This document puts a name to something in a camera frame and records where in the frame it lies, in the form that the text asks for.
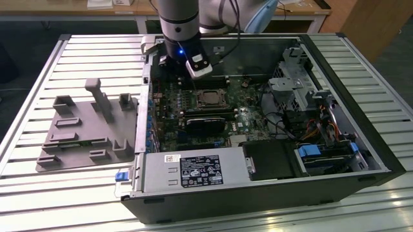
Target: power supply label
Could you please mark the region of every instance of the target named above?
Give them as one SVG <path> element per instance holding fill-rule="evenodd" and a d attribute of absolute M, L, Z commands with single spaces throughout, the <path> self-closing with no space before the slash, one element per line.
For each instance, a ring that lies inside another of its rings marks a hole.
<path fill-rule="evenodd" d="M 225 183 L 220 156 L 181 158 L 181 185 L 185 188 Z"/>

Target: metal slatted table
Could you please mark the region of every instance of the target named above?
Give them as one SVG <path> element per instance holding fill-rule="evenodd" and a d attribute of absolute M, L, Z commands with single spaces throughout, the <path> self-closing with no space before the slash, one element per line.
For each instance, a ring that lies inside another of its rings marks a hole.
<path fill-rule="evenodd" d="M 413 113 L 345 38 L 310 35 L 361 109 L 399 157 L 407 174 L 339 203 L 145 225 L 121 204 L 114 176 L 130 163 L 35 171 L 55 114 L 56 95 L 90 101 L 86 78 L 102 78 L 110 98 L 139 98 L 142 35 L 74 35 L 55 46 L 34 89 L 0 145 L 0 231 L 377 231 L 413 226 Z M 321 75 L 320 83 L 328 88 Z"/>

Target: wooden cabinet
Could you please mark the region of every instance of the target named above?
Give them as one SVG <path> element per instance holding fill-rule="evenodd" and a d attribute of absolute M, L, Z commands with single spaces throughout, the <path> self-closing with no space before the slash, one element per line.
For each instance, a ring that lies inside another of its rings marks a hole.
<path fill-rule="evenodd" d="M 332 7 L 320 32 L 343 32 L 371 62 L 413 14 L 413 0 L 325 0 Z"/>

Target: blue tab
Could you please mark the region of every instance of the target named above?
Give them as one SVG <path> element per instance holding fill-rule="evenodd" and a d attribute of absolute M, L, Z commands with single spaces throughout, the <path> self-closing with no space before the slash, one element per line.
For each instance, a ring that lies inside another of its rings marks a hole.
<path fill-rule="evenodd" d="M 351 143 L 351 147 L 352 147 L 352 150 L 356 152 L 359 152 L 359 146 L 356 143 Z"/>
<path fill-rule="evenodd" d="M 305 157 L 305 151 L 304 148 L 298 148 L 300 157 Z"/>
<path fill-rule="evenodd" d="M 117 176 L 115 176 L 115 181 L 117 182 L 129 181 L 129 180 L 130 180 L 129 172 L 117 173 Z"/>
<path fill-rule="evenodd" d="M 305 156 L 318 156 L 321 155 L 320 149 L 317 145 L 304 145 L 300 149 L 298 149 L 298 153 L 301 157 Z"/>

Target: circuit board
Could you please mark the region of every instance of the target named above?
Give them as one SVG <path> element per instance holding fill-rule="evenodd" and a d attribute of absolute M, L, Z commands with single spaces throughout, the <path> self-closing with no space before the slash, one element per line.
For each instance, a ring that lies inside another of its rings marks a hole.
<path fill-rule="evenodd" d="M 232 147 L 234 144 L 230 137 L 234 135 L 245 135 L 248 141 L 270 139 L 262 110 L 257 105 L 260 97 L 257 89 L 261 85 L 244 84 L 242 77 L 229 78 L 228 86 L 222 89 L 183 90 L 178 84 L 170 83 L 161 89 L 162 94 L 155 93 L 161 151 L 190 149 L 193 145 L 206 145 L 205 149 Z M 210 107 L 210 101 L 222 109 L 228 108 L 237 112 L 236 117 L 226 121 L 225 129 L 220 134 L 187 136 L 182 129 L 182 113 Z"/>

